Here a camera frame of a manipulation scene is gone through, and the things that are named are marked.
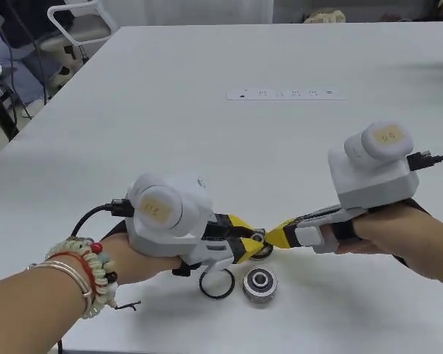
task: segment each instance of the red bead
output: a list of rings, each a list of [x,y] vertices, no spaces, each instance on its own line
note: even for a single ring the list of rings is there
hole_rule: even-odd
[[[103,246],[100,242],[96,242],[96,243],[93,243],[92,245],[90,245],[90,249],[92,250],[92,252],[99,254],[102,252]]]

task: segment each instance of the black rubber ring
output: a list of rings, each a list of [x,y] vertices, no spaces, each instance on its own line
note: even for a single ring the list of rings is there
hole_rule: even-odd
[[[204,294],[206,297],[209,297],[209,298],[211,298],[211,299],[213,299],[213,300],[221,300],[221,299],[224,299],[224,298],[226,298],[226,297],[228,297],[232,292],[233,292],[233,290],[234,290],[234,288],[235,288],[235,276],[233,275],[233,273],[231,272],[231,271],[229,271],[228,269],[223,269],[223,271],[225,271],[225,272],[227,272],[228,273],[228,275],[230,275],[230,278],[231,278],[231,285],[230,285],[230,288],[228,289],[228,291],[226,292],[226,293],[224,293],[224,294],[222,294],[222,295],[218,295],[218,296],[214,296],[214,295],[210,295],[205,289],[204,289],[204,286],[203,286],[203,284],[202,284],[202,281],[203,281],[203,279],[205,278],[205,275],[207,274],[207,272],[203,272],[202,273],[202,275],[200,276],[200,278],[199,278],[199,288],[200,288],[200,291],[202,292],[202,294]]]
[[[260,251],[263,251],[263,249],[268,249],[268,251],[266,251],[265,254],[254,254],[253,256],[251,256],[251,259],[263,260],[264,258],[268,258],[268,256],[271,255],[272,251],[274,251],[274,246],[271,245],[270,243],[266,243],[264,245],[264,247],[262,248],[262,250],[260,250]]]

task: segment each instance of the o-ring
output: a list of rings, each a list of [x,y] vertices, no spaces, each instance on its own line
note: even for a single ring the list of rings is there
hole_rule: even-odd
[[[224,299],[225,297],[228,297],[232,292],[233,292],[233,289],[235,288],[235,276],[233,275],[233,273],[231,272],[231,271],[229,271],[228,269],[223,269],[223,271],[225,271],[225,272],[227,272],[228,273],[228,275],[230,275],[230,278],[231,278],[231,285],[230,285],[230,288],[227,290],[227,292],[226,293],[224,293],[224,294],[222,294],[222,295],[217,295],[217,296],[214,296],[214,295],[210,295],[205,289],[204,289],[204,286],[203,286],[203,284],[202,284],[202,282],[203,282],[203,279],[205,278],[205,275],[207,274],[207,272],[203,272],[202,273],[202,275],[200,276],[200,278],[199,278],[199,288],[200,288],[200,291],[202,292],[202,294],[204,294],[206,297],[209,297],[209,298],[211,298],[211,299],[213,299],[213,300],[221,300],[221,299]]]

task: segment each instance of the chair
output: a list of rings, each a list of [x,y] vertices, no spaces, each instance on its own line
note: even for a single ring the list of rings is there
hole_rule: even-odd
[[[57,11],[85,8],[95,8],[98,15],[88,14],[76,17],[69,30],[62,27],[54,17]],[[83,45],[107,41],[118,30],[117,23],[105,10],[101,0],[91,0],[80,4],[51,6],[47,11],[47,16],[61,34],[40,42],[40,49],[45,52],[55,52],[64,48],[66,53],[71,54],[74,59],[74,46],[78,46],[80,50],[83,51]]]

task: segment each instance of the metal bearing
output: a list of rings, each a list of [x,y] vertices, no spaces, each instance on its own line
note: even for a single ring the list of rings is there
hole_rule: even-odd
[[[277,277],[265,267],[255,267],[243,278],[243,291],[247,298],[256,304],[266,304],[271,301],[277,287]]]
[[[251,235],[251,240],[258,241],[258,242],[264,242],[264,236],[266,235],[266,230],[264,229],[256,229],[255,232]],[[258,253],[254,254],[251,259],[252,260],[263,260],[264,258],[268,258],[268,256],[271,255],[272,250],[274,249],[273,245],[270,245],[268,243],[264,244],[264,247],[262,250],[260,250]]]

